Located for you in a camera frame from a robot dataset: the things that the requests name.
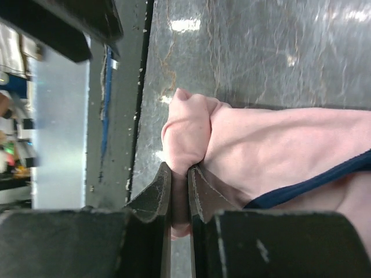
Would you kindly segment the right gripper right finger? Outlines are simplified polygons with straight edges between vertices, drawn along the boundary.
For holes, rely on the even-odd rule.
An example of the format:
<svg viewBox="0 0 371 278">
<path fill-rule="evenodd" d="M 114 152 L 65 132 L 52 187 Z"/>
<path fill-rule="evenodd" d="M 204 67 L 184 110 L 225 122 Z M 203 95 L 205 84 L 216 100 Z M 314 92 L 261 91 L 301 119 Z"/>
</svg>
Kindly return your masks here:
<svg viewBox="0 0 371 278">
<path fill-rule="evenodd" d="M 193 277 L 369 277 L 351 223 L 328 211 L 238 210 L 188 171 Z"/>
</svg>

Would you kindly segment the pink underwear navy trim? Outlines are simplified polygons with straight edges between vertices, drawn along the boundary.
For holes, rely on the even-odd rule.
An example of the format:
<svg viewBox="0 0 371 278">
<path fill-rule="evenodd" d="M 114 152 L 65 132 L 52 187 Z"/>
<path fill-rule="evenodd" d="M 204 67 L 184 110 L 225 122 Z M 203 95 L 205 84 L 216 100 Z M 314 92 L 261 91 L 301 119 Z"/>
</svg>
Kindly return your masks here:
<svg viewBox="0 0 371 278">
<path fill-rule="evenodd" d="M 370 245 L 370 164 L 316 181 L 370 158 L 369 111 L 232 108 L 177 89 L 161 137 L 172 172 L 172 239 L 190 233 L 187 172 L 198 164 L 237 208 L 268 200 L 279 209 L 336 211 Z"/>
</svg>

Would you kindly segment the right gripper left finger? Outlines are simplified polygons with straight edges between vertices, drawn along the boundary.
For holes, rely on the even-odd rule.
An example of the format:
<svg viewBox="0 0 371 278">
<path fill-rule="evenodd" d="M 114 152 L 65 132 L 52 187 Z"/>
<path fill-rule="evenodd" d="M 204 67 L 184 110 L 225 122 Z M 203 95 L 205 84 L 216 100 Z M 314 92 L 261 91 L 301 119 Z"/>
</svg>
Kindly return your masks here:
<svg viewBox="0 0 371 278">
<path fill-rule="evenodd" d="M 122 209 L 1 213 L 2 277 L 169 277 L 171 171 Z"/>
</svg>

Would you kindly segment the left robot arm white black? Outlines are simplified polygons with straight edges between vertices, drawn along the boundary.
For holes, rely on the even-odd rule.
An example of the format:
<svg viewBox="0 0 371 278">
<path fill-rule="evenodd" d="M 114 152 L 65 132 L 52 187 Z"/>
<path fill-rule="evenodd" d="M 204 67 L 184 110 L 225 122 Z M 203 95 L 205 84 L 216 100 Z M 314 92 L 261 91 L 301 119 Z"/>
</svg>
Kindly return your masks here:
<svg viewBox="0 0 371 278">
<path fill-rule="evenodd" d="M 123 38 L 114 1 L 1 1 L 1 22 L 75 63 L 92 58 L 87 36 L 116 55 Z"/>
</svg>

